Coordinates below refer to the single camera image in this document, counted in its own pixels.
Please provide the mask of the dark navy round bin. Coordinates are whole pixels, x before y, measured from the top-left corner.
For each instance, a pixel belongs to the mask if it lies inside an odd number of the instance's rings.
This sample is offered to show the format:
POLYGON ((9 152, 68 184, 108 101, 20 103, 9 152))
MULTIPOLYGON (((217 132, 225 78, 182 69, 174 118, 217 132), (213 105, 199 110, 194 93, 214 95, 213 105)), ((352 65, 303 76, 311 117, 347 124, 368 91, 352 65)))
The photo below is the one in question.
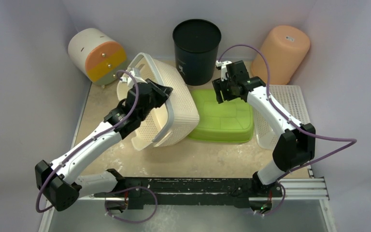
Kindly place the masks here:
POLYGON ((173 32, 175 66, 189 86, 208 83, 214 73, 220 29, 205 19, 189 19, 178 24, 173 32))

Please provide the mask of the lime green basin tray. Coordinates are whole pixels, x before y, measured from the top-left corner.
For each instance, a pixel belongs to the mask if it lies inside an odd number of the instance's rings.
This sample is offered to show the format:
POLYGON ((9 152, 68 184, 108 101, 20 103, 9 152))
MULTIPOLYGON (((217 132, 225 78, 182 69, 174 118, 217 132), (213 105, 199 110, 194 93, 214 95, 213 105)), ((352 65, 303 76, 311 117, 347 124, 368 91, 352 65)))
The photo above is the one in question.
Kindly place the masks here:
POLYGON ((254 134, 253 108, 237 98, 219 104, 213 89, 195 89, 191 96, 200 121, 188 138, 214 143, 246 143, 254 134))

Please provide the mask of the orange plastic bucket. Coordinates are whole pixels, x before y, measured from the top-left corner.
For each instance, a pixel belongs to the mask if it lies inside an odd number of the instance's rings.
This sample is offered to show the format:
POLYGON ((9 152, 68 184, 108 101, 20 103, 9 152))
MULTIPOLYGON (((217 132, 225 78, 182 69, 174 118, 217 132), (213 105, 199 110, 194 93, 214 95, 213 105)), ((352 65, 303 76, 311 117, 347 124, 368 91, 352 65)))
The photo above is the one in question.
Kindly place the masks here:
POLYGON ((270 84, 287 85, 310 47, 309 36, 298 28, 289 25, 274 27, 260 48, 270 68, 270 84))

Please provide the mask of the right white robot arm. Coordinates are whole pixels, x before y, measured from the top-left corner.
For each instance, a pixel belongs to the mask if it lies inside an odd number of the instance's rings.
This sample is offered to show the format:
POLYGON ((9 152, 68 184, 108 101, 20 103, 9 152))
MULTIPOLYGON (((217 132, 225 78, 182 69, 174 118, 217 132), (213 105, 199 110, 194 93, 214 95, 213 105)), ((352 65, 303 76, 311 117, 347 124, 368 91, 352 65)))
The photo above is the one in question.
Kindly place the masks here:
POLYGON ((314 158, 315 134, 312 124, 303 124, 283 108, 259 77, 250 77, 243 61, 216 61, 221 76, 212 81, 218 103, 240 98, 256 109, 278 136, 272 160, 253 174, 252 191, 263 197, 271 185, 291 169, 314 158))

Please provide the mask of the cream perforated laundry basket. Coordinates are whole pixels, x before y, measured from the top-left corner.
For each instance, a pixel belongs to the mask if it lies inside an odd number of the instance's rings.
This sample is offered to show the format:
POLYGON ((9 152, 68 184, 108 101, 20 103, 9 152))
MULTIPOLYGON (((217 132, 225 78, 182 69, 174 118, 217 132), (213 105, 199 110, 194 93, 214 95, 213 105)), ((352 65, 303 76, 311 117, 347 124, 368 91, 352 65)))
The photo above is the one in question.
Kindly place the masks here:
POLYGON ((189 135, 198 125, 200 117, 191 93, 175 67, 140 52, 128 65, 136 78, 171 87, 168 100, 160 108, 154 108, 136 129, 131 139, 134 149, 171 146, 189 135))

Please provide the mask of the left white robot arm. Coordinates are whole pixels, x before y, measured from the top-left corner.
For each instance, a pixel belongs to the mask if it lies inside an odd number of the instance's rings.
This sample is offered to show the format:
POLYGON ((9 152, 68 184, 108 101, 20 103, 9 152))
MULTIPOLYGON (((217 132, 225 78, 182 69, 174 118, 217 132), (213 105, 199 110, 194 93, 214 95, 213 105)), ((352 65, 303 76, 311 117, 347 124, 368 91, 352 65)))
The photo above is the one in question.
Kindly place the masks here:
POLYGON ((172 87, 149 79, 135 83, 127 97, 112 109, 96 129, 69 152, 52 162, 40 161, 35 166, 39 193, 36 210, 44 196, 57 211, 69 208, 80 197, 108 193, 114 198, 123 195, 125 185, 115 170, 82 176, 81 172, 104 151, 121 142, 140 127, 152 109, 160 108, 169 99, 172 87))

